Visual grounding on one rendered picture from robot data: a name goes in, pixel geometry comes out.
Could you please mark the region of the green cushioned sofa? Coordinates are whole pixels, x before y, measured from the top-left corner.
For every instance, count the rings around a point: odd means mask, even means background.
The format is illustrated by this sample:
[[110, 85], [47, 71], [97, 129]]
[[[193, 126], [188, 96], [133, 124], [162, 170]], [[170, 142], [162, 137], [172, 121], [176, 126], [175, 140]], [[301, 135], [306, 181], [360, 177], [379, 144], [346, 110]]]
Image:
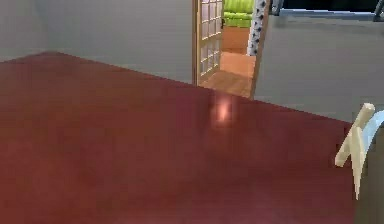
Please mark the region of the green cushioned sofa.
[[225, 0], [224, 25], [228, 27], [250, 28], [254, 0]]

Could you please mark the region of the black and white spotted curtain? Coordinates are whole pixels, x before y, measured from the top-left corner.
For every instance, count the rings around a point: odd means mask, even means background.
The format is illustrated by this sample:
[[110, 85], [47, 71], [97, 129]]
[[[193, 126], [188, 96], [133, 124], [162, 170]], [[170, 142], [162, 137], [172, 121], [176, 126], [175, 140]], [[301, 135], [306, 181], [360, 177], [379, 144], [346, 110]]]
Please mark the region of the black and white spotted curtain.
[[247, 55], [256, 56], [261, 42], [263, 20], [268, 10], [269, 0], [254, 0], [251, 27], [248, 38]]

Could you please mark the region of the dark framed window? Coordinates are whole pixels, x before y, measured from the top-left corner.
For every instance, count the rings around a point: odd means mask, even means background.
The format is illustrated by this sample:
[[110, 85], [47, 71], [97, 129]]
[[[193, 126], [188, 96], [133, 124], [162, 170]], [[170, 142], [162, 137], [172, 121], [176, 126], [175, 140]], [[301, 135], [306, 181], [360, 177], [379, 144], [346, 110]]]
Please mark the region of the dark framed window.
[[384, 0], [271, 0], [271, 14], [384, 22]]

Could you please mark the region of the wooden glass-paned room door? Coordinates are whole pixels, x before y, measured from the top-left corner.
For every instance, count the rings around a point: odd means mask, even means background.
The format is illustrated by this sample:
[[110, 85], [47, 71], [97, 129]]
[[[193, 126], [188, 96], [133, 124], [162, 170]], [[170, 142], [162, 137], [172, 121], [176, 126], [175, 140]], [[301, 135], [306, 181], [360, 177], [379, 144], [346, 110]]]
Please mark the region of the wooden glass-paned room door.
[[193, 82], [200, 85], [220, 69], [224, 1], [193, 3]]

